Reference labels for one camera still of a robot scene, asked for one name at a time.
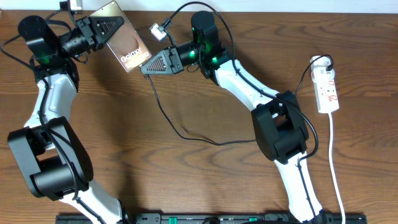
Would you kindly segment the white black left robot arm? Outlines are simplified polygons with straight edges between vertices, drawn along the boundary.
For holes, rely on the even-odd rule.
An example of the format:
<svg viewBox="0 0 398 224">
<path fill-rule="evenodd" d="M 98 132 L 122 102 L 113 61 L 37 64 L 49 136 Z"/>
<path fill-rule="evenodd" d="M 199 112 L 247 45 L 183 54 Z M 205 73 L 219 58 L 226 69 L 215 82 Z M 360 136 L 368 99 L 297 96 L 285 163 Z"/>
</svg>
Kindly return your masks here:
<svg viewBox="0 0 398 224">
<path fill-rule="evenodd" d="M 32 195 L 67 203 L 93 223 L 130 223 L 121 202 L 95 181 L 90 157 L 69 123 L 79 86 L 76 63 L 103 48 L 124 19 L 84 17 L 62 35 L 53 23 L 40 16 L 19 23 L 19 36 L 33 53 L 27 66 L 39 94 L 32 116 L 8 135 L 8 145 Z"/>
</svg>

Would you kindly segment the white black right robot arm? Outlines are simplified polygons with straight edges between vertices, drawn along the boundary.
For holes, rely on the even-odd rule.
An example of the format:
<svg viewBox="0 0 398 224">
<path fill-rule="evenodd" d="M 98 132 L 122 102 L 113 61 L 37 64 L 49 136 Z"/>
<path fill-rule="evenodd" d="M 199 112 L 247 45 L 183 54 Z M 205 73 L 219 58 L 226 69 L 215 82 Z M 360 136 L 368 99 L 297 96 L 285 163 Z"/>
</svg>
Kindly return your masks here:
<svg viewBox="0 0 398 224">
<path fill-rule="evenodd" d="M 319 223 L 322 206 L 310 180 L 306 142 L 315 128 L 301 112 L 291 91 L 279 93 L 247 72 L 234 50 L 223 47 L 216 11 L 198 11 L 191 18 L 193 39 L 171 45 L 141 65 L 144 76 L 175 75 L 197 64 L 203 76 L 232 93 L 251 112 L 261 152 L 275 162 L 289 200 L 289 211 L 300 223 Z"/>
</svg>

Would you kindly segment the white power strip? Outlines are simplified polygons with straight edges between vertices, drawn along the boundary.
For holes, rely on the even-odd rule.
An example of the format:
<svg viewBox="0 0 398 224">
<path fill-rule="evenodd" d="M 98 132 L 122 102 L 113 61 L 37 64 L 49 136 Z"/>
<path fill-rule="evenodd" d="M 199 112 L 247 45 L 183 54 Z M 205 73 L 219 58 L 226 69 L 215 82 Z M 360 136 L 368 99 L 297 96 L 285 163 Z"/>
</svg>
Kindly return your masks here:
<svg viewBox="0 0 398 224">
<path fill-rule="evenodd" d="M 335 85 L 335 71 L 315 69 L 311 73 L 317 109 L 319 113 L 328 114 L 340 108 Z"/>
</svg>

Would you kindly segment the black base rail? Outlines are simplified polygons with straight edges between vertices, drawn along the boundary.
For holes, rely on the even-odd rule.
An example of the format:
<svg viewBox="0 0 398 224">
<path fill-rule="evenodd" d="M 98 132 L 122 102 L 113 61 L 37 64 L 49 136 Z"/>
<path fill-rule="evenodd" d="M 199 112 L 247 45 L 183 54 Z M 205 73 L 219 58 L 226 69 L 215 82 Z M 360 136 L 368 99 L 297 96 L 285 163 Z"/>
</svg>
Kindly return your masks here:
<svg viewBox="0 0 398 224">
<path fill-rule="evenodd" d="M 346 215 L 347 224 L 366 224 L 368 219 L 366 215 L 354 214 Z M 268 213 L 262 215 L 162 215 L 159 213 L 142 213 L 132 218 L 132 221 L 125 220 L 116 223 L 137 223 L 137 224 L 202 224 L 202 223 L 300 223 L 292 215 L 288 213 Z M 57 215 L 56 224 L 77 224 L 77 223 L 93 223 L 84 215 Z M 332 213 L 319 214 L 312 221 L 304 221 L 303 223 L 343 223 L 341 215 Z"/>
</svg>

